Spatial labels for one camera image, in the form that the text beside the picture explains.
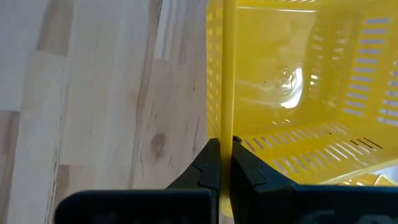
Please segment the black plastic part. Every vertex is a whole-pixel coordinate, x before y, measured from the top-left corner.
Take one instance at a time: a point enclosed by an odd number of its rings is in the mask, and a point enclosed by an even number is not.
[[[241,144],[242,143],[242,139],[237,137],[237,136],[232,136],[232,141],[236,141],[237,143]]]
[[[87,191],[69,196],[55,212],[56,224],[217,223],[214,190]]]
[[[299,185],[235,142],[230,187],[235,224],[398,221],[397,188]]]
[[[221,155],[218,139],[210,139],[191,165],[168,189],[213,189],[219,193],[221,188]]]
[[[165,190],[98,190],[69,196],[55,212],[66,223],[218,223],[220,142],[210,139]]]

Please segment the wood knot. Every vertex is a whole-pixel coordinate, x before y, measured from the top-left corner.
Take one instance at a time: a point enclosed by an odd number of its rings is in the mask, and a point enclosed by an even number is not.
[[[157,133],[150,141],[150,152],[154,156],[155,161],[161,160],[164,157],[164,143],[166,135],[164,133]]]

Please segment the plastic basket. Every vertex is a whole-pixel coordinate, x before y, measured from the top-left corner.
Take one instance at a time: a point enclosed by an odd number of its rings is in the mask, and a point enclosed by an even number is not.
[[[388,179],[388,177],[383,174],[364,174],[357,178],[344,180],[340,182],[339,185],[392,187],[396,186],[397,184],[394,181]]]
[[[398,1],[209,0],[208,137],[300,184],[398,160]]]

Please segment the wood grain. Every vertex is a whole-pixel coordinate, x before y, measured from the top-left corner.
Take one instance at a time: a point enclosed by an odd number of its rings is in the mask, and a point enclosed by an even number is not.
[[[32,52],[24,83],[7,223],[49,218],[63,126],[65,57]]]
[[[36,50],[67,56],[73,17],[73,0],[50,0]]]
[[[0,110],[20,111],[25,69],[48,0],[0,1]]]
[[[49,224],[70,194],[164,188],[187,168],[206,141],[205,8],[206,0],[41,4],[8,223]]]
[[[7,218],[18,123],[18,112],[0,111],[0,224]]]

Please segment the yellow plastic basket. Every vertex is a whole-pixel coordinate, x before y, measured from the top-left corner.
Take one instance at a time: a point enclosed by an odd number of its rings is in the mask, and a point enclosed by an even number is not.
[[[339,185],[393,187],[396,186],[396,183],[383,174],[364,174],[360,177],[344,180]]]
[[[398,160],[397,12],[397,0],[209,0],[208,137],[221,140],[221,204],[233,135],[300,184]]]

